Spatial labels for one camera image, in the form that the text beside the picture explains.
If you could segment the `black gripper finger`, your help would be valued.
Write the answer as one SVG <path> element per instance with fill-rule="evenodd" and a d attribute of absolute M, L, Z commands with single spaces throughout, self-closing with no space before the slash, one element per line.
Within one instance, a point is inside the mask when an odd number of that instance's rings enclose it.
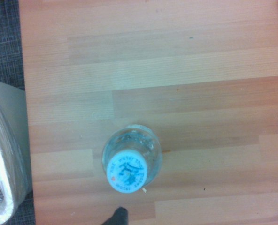
<path fill-rule="evenodd" d="M 102 225 L 128 225 L 128 210 L 124 207 L 117 208 Z"/>

